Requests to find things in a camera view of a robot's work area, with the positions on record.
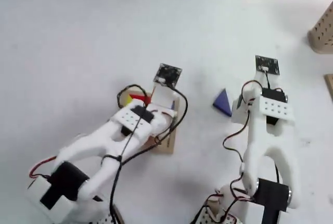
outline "black wire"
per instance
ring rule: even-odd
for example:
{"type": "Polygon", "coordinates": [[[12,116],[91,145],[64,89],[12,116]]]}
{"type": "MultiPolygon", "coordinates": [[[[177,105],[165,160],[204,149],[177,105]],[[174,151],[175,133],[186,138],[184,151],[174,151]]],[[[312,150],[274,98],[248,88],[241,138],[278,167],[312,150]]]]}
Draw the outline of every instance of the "black wire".
{"type": "Polygon", "coordinates": [[[183,94],[183,93],[181,93],[179,90],[177,90],[176,88],[173,88],[173,87],[171,87],[171,86],[168,86],[171,90],[173,90],[174,92],[176,92],[177,94],[179,94],[184,100],[185,100],[185,110],[184,110],[184,113],[183,113],[183,115],[182,115],[182,117],[180,118],[180,120],[174,125],[174,126],[172,126],[170,129],[169,129],[169,132],[166,134],[166,135],[164,135],[161,139],[159,139],[159,137],[158,137],[158,135],[155,137],[157,140],[158,140],[158,142],[155,142],[155,144],[154,145],[152,145],[152,146],[149,146],[149,147],[147,147],[147,148],[145,148],[144,150],[141,150],[141,151],[139,151],[139,152],[137,152],[136,154],[134,154],[134,155],[132,155],[131,157],[129,157],[129,158],[127,158],[124,162],[123,162],[123,165],[125,165],[126,163],[128,163],[129,161],[131,161],[132,159],[134,159],[135,157],[137,157],[137,156],[139,156],[139,155],[141,155],[141,154],[144,154],[144,153],[146,153],[146,152],[148,152],[148,151],[150,151],[150,150],[152,150],[153,148],[155,148],[155,147],[157,147],[158,145],[160,145],[161,144],[161,142],[165,139],[165,138],[167,138],[178,126],[179,126],[179,124],[181,124],[181,122],[183,121],[183,119],[184,119],[184,117],[185,117],[185,115],[186,115],[186,113],[187,113],[187,109],[188,109],[188,101],[187,101],[187,98],[186,98],[186,96],[183,94]]]}
{"type": "MultiPolygon", "coordinates": [[[[132,88],[132,87],[137,87],[137,88],[139,88],[139,89],[142,91],[142,93],[144,94],[144,96],[145,96],[144,105],[145,105],[145,109],[146,109],[146,108],[148,107],[148,103],[146,103],[146,102],[147,102],[147,99],[148,99],[148,95],[147,95],[146,91],[145,91],[141,86],[139,86],[139,85],[137,85],[137,84],[132,84],[132,85],[126,86],[124,89],[122,89],[122,90],[117,94],[117,103],[118,103],[118,107],[119,107],[119,108],[122,108],[122,107],[123,107],[123,106],[120,104],[120,97],[121,97],[122,93],[124,93],[126,90],[128,90],[129,88],[132,88]]],[[[110,194],[109,211],[110,211],[110,215],[111,215],[111,218],[112,218],[113,223],[117,223],[116,220],[119,220],[119,217],[118,217],[118,215],[117,215],[117,213],[116,213],[116,211],[115,211],[115,209],[114,209],[114,207],[113,207],[113,198],[114,198],[114,193],[115,193],[115,191],[116,191],[116,186],[117,186],[117,183],[118,183],[118,179],[119,179],[120,171],[121,171],[122,166],[123,166],[123,163],[122,163],[122,155],[124,154],[125,149],[127,148],[127,145],[129,144],[131,138],[133,137],[134,132],[135,132],[135,130],[137,129],[137,127],[138,127],[138,125],[139,125],[139,123],[140,123],[140,120],[142,119],[142,117],[143,117],[143,115],[144,115],[144,112],[145,112],[145,110],[143,110],[142,113],[140,114],[140,116],[139,116],[139,120],[137,121],[137,123],[136,123],[136,125],[135,125],[133,131],[131,132],[131,135],[130,135],[128,141],[126,142],[125,147],[124,147],[124,149],[123,149],[121,155],[118,156],[118,157],[115,157],[115,156],[112,156],[112,155],[105,155],[105,156],[102,158],[102,161],[103,161],[104,158],[107,158],[107,157],[119,161],[119,167],[118,167],[118,170],[117,170],[116,176],[115,176],[115,178],[114,178],[113,185],[112,185],[112,190],[111,190],[111,194],[110,194]]]]}
{"type": "Polygon", "coordinates": [[[244,197],[240,196],[240,197],[237,197],[234,199],[234,201],[228,206],[227,210],[224,212],[224,215],[222,216],[221,220],[219,221],[219,223],[223,223],[225,221],[225,219],[227,218],[229,212],[230,212],[230,209],[232,208],[232,206],[238,202],[238,201],[241,201],[241,202],[249,202],[249,200],[247,199],[244,199],[244,197]]]}
{"type": "Polygon", "coordinates": [[[266,75],[266,80],[267,80],[267,87],[270,90],[271,89],[271,85],[270,85],[270,81],[268,79],[268,73],[267,73],[267,71],[265,71],[265,75],[266,75]]]}
{"type": "Polygon", "coordinates": [[[234,198],[237,198],[237,195],[235,194],[234,192],[234,189],[233,189],[233,184],[237,181],[240,181],[242,178],[243,178],[243,175],[244,173],[241,173],[240,174],[240,177],[238,177],[237,179],[233,180],[231,183],[230,183],[230,191],[231,191],[231,194],[233,195],[234,198]]]}
{"type": "Polygon", "coordinates": [[[230,150],[230,151],[234,151],[234,152],[236,152],[236,153],[238,154],[239,159],[240,159],[240,161],[241,161],[242,163],[243,163],[243,158],[242,158],[240,152],[239,152],[237,149],[235,149],[235,148],[231,148],[231,147],[227,147],[227,146],[225,146],[225,142],[226,142],[228,139],[230,139],[231,137],[234,137],[234,136],[236,136],[236,135],[242,133],[243,130],[246,128],[246,126],[247,126],[247,124],[248,124],[248,122],[249,122],[249,119],[250,119],[250,111],[248,111],[248,117],[247,117],[247,119],[246,119],[246,122],[245,122],[244,126],[243,126],[240,130],[238,130],[236,133],[233,133],[233,134],[227,136],[227,137],[223,140],[223,143],[222,143],[223,147],[224,147],[226,150],[230,150]]]}
{"type": "Polygon", "coordinates": [[[276,164],[275,164],[275,172],[276,172],[276,182],[277,182],[277,183],[280,183],[279,170],[277,169],[276,164]]]}
{"type": "MultiPolygon", "coordinates": [[[[131,88],[131,87],[134,87],[134,86],[135,86],[135,87],[138,87],[138,88],[140,88],[140,89],[142,90],[143,94],[145,95],[145,101],[147,100],[148,96],[147,96],[146,91],[145,91],[143,88],[141,88],[139,85],[133,84],[133,85],[129,85],[129,86],[127,86],[127,87],[124,88],[121,92],[118,93],[118,95],[117,95],[117,102],[118,102],[118,106],[119,106],[119,107],[121,107],[121,105],[120,105],[120,96],[121,96],[121,94],[122,94],[124,91],[126,91],[127,89],[129,89],[129,88],[131,88]]],[[[123,162],[123,161],[122,161],[122,155],[123,155],[123,153],[124,153],[124,151],[125,151],[125,149],[126,149],[128,143],[129,143],[129,141],[131,140],[131,138],[132,138],[132,136],[133,136],[135,130],[137,129],[138,124],[139,124],[140,120],[142,119],[142,116],[143,116],[144,111],[143,111],[142,115],[140,115],[139,121],[137,122],[137,124],[136,124],[134,130],[133,130],[132,133],[131,133],[131,136],[129,137],[129,139],[128,139],[128,141],[127,141],[127,143],[126,143],[126,145],[125,145],[125,147],[124,147],[124,149],[123,149],[123,151],[122,151],[122,155],[120,156],[120,165],[119,165],[119,167],[118,167],[118,170],[117,170],[117,173],[116,173],[116,176],[115,176],[115,178],[114,178],[113,185],[112,185],[112,190],[111,190],[111,195],[110,195],[110,205],[109,205],[109,210],[110,210],[110,214],[111,214],[111,217],[112,217],[112,221],[113,221],[114,223],[116,223],[116,222],[115,222],[115,221],[116,221],[116,220],[115,220],[115,216],[117,217],[117,213],[116,213],[116,211],[114,210],[114,207],[113,207],[113,197],[114,197],[114,192],[115,192],[115,190],[116,190],[116,186],[117,186],[117,183],[118,183],[119,174],[120,174],[120,171],[121,171],[121,169],[122,169],[122,166],[125,165],[126,163],[128,163],[130,160],[134,159],[135,157],[139,156],[140,154],[143,154],[143,153],[145,153],[145,152],[147,152],[147,151],[153,149],[154,147],[158,146],[158,145],[159,145],[159,144],[160,144],[165,138],[167,138],[167,137],[168,137],[168,136],[169,136],[169,135],[170,135],[170,134],[171,134],[171,133],[172,133],[172,132],[178,127],[178,126],[179,126],[179,124],[183,121],[183,119],[184,119],[184,117],[185,117],[185,115],[186,115],[186,113],[187,113],[188,101],[187,101],[186,96],[183,95],[183,94],[182,94],[179,90],[177,90],[176,88],[173,88],[173,87],[171,87],[171,86],[168,86],[168,87],[169,87],[171,90],[173,90],[174,92],[178,93],[182,98],[184,98],[185,103],[186,103],[186,104],[185,104],[185,111],[184,111],[184,113],[183,113],[181,119],[180,119],[175,125],[172,126],[173,121],[171,122],[171,124],[170,124],[170,128],[169,128],[169,132],[168,132],[166,135],[164,135],[161,139],[159,139],[159,137],[158,137],[159,135],[161,135],[162,133],[165,132],[165,130],[164,130],[163,132],[161,132],[160,134],[158,134],[158,135],[156,136],[156,139],[158,140],[158,142],[156,142],[154,145],[152,145],[152,146],[150,146],[150,147],[148,147],[148,148],[146,148],[146,149],[144,149],[144,150],[142,150],[142,151],[140,151],[140,152],[138,152],[138,153],[132,155],[131,157],[129,157],[128,159],[126,159],[126,160],[123,162]]]]}
{"type": "Polygon", "coordinates": [[[147,92],[146,92],[146,91],[145,91],[140,85],[137,85],[137,84],[131,84],[131,85],[128,85],[128,86],[126,86],[125,88],[123,88],[123,89],[117,94],[117,104],[118,104],[118,107],[119,107],[119,108],[123,108],[123,107],[124,107],[124,106],[121,105],[121,103],[120,103],[120,97],[121,97],[121,95],[122,95],[126,90],[128,90],[128,89],[130,89],[130,88],[133,88],[133,87],[139,88],[139,89],[142,91],[143,95],[145,96],[144,105],[145,105],[145,106],[148,105],[148,103],[147,103],[147,99],[148,99],[147,92]]]}

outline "colored block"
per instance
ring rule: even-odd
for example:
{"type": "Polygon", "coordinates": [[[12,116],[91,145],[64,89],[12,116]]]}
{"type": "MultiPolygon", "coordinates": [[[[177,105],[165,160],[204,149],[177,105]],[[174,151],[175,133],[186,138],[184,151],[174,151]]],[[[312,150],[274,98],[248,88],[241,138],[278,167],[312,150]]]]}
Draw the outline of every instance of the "colored block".
{"type": "Polygon", "coordinates": [[[229,104],[229,99],[227,95],[227,91],[224,89],[218,97],[215,99],[213,106],[217,108],[222,113],[226,114],[227,116],[231,117],[231,109],[229,104]]]}

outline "red wire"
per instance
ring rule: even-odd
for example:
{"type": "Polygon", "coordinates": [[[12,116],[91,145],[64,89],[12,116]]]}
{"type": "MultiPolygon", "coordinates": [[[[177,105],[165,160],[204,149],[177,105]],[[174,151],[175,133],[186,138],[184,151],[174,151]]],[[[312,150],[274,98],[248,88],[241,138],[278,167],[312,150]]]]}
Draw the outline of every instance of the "red wire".
{"type": "Polygon", "coordinates": [[[37,170],[37,168],[39,168],[42,164],[45,164],[45,163],[48,163],[49,161],[52,161],[52,160],[55,160],[57,158],[57,156],[53,156],[53,157],[50,157],[46,160],[43,160],[41,161],[40,163],[38,163],[37,165],[35,165],[31,170],[30,170],[30,173],[29,173],[29,177],[32,178],[32,179],[35,179],[37,178],[37,176],[43,176],[42,174],[40,173],[36,173],[34,174],[34,172],[37,170]]]}

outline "wooden board with holes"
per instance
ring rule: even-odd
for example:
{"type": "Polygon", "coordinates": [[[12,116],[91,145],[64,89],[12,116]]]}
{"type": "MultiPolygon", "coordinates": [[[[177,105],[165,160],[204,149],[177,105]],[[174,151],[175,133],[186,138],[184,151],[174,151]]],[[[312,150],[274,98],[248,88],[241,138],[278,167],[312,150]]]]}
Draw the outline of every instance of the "wooden board with holes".
{"type": "MultiPolygon", "coordinates": [[[[125,106],[131,101],[132,98],[140,99],[139,97],[143,97],[143,93],[141,91],[135,91],[135,90],[128,90],[122,94],[120,97],[120,104],[125,106]]],[[[177,98],[174,101],[173,108],[175,111],[178,111],[179,109],[179,101],[180,99],[177,98]]],[[[176,129],[167,137],[160,145],[158,145],[156,148],[154,148],[152,151],[159,153],[159,154],[173,154],[174,146],[175,146],[175,138],[176,138],[176,129]]],[[[154,145],[154,138],[150,137],[148,141],[145,143],[143,148],[147,148],[151,145],[154,145]]]]}
{"type": "Polygon", "coordinates": [[[328,86],[328,90],[331,93],[331,97],[333,99],[333,74],[326,74],[324,75],[325,81],[328,86]]]}

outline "perforated wooden panel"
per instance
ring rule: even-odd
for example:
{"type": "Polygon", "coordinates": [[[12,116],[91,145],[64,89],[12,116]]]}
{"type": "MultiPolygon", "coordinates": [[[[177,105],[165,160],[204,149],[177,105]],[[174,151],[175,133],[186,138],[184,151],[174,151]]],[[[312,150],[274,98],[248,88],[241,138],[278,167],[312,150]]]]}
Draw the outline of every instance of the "perforated wooden panel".
{"type": "Polygon", "coordinates": [[[331,97],[333,99],[333,74],[326,74],[324,77],[327,83],[328,90],[331,93],[331,97]]]}
{"type": "Polygon", "coordinates": [[[320,54],[333,54],[333,3],[309,32],[312,49],[320,54]]]}

